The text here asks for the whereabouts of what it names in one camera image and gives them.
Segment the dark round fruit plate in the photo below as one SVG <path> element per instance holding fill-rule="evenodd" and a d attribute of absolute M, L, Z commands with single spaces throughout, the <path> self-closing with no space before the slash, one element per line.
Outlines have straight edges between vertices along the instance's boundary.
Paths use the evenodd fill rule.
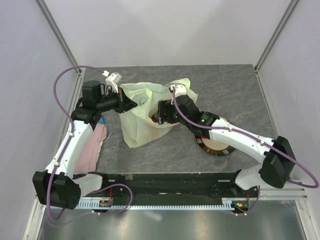
<path fill-rule="evenodd" d="M 206 153 L 213 156 L 227 156 L 236 150 L 227 143 L 211 139 L 208 129 L 199 128 L 194 137 L 197 145 Z"/>

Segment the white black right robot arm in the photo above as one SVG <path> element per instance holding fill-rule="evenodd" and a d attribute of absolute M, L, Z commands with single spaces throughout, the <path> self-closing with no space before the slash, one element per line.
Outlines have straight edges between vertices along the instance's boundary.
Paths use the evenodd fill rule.
<path fill-rule="evenodd" d="M 254 158 L 258 165 L 237 171 L 235 180 L 229 184 L 235 197 L 262 183 L 283 188 L 295 166 L 290 160 L 295 155 L 285 137 L 272 139 L 245 131 L 216 114 L 200 111 L 187 95 L 158 101 L 154 121 L 160 125 L 180 123 L 196 137 L 222 142 Z"/>

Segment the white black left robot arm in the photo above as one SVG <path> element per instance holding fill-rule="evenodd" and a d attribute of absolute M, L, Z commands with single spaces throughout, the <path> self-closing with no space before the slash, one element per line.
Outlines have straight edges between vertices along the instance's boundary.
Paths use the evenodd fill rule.
<path fill-rule="evenodd" d="M 32 182 L 42 205 L 73 210 L 82 197 L 91 193 L 104 197 L 109 193 L 110 185 L 104 181 L 102 173 L 89 171 L 74 178 L 81 151 L 102 113 L 115 111 L 122 114 L 138 105 L 125 95 L 121 87 L 117 92 L 108 90 L 103 94 L 105 87 L 105 84 L 96 80 L 83 84 L 82 97 L 71 113 L 71 122 L 57 153 L 44 171 L 37 171 L 33 175 Z"/>

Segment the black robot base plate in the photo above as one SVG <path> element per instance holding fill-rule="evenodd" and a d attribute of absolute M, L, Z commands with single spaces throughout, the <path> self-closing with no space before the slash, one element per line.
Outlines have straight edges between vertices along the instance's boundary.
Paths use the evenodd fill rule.
<path fill-rule="evenodd" d="M 121 203 L 205 203 L 223 199 L 252 200 L 258 187 L 242 190 L 235 184 L 234 172 L 222 173 L 130 173 L 102 175 L 102 187 L 111 187 L 89 197 L 106 197 Z"/>

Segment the blue cloth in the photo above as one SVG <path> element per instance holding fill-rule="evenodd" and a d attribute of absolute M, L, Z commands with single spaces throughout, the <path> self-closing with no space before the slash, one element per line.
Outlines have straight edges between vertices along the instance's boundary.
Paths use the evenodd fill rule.
<path fill-rule="evenodd" d="M 102 116 L 100 118 L 100 120 L 98 121 L 99 124 L 103 124 L 103 125 L 106 125 L 106 121 L 105 121 L 105 118 Z"/>

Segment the pink folded cloth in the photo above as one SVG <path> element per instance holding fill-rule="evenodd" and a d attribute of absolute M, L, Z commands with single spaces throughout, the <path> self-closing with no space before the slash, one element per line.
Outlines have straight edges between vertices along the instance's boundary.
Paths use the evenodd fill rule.
<path fill-rule="evenodd" d="M 107 126 L 98 123 L 87 139 L 76 162 L 74 174 L 95 172 L 103 141 L 107 138 Z"/>

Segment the aluminium frame post right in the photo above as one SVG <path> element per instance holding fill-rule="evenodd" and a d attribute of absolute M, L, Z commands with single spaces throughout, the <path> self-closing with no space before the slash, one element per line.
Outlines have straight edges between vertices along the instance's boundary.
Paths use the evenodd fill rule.
<path fill-rule="evenodd" d="M 289 22 L 292 14 L 294 13 L 294 11 L 299 3 L 300 3 L 300 0 L 290 0 L 289 1 L 289 4 L 286 7 L 282 17 L 280 18 L 279 23 L 277 24 L 275 30 L 273 31 L 267 45 L 265 46 L 262 54 L 259 57 L 256 65 L 254 66 L 254 70 L 257 74 L 260 71 L 260 69 L 262 68 L 267 57 L 271 53 L 274 45 L 276 44 L 278 38 L 280 37 L 281 33 L 283 32 L 284 28 L 286 27 L 287 23 Z"/>

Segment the aluminium frame post left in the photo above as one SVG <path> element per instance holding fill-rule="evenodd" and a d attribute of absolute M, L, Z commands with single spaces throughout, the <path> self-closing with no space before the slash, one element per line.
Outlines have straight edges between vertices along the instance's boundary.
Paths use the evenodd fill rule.
<path fill-rule="evenodd" d="M 46 20 L 49 28 L 51 29 L 53 35 L 55 36 L 56 40 L 58 41 L 61 49 L 63 50 L 64 54 L 66 55 L 71 66 L 72 67 L 77 66 L 78 63 L 77 63 L 70 47 L 68 46 L 58 24 L 56 23 L 49 7 L 47 6 L 46 2 L 44 0 L 35 0 L 34 2 L 36 3 L 39 10 L 41 11 L 44 19 Z"/>

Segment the green avocado print plastic bag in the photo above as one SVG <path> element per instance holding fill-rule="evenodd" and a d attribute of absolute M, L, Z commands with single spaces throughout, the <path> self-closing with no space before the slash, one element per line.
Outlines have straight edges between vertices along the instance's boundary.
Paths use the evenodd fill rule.
<path fill-rule="evenodd" d="M 169 90 L 171 85 L 184 85 L 187 95 L 194 102 L 198 100 L 198 95 L 191 90 L 191 82 L 188 78 L 174 80 L 165 85 L 151 82 L 120 85 L 125 95 L 137 103 L 137 107 L 119 115 L 123 138 L 130 148 L 137 148 L 155 141 L 178 125 L 177 123 L 159 125 L 151 119 L 158 111 L 158 101 L 172 100 L 172 93 Z"/>

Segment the aluminium frame post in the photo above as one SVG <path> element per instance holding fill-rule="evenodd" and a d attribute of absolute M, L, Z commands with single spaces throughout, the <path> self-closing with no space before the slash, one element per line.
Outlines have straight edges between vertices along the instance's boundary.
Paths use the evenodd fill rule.
<path fill-rule="evenodd" d="M 262 54 L 259 57 L 256 65 L 254 66 L 254 70 L 257 74 L 260 71 L 260 69 L 262 68 L 267 57 L 271 53 L 274 45 L 276 44 L 278 38 L 280 37 L 281 33 L 283 32 L 284 28 L 286 27 L 287 23 L 289 22 L 292 14 L 294 13 L 294 11 L 299 3 L 300 3 L 300 0 L 290 0 L 289 1 L 289 4 L 286 7 L 282 17 L 280 18 L 279 23 L 277 24 L 275 30 L 273 31 L 267 45 L 265 46 Z"/>
<path fill-rule="evenodd" d="M 64 54 L 66 55 L 71 66 L 72 67 L 77 66 L 78 63 L 77 63 L 70 47 L 68 46 L 58 24 L 56 23 L 49 7 L 47 6 L 46 2 L 44 0 L 35 0 L 34 2 L 36 3 L 39 10 L 41 11 L 44 19 L 46 20 L 49 28 L 51 29 L 53 35 L 55 36 L 56 40 L 58 41 L 61 49 L 63 50 Z"/>

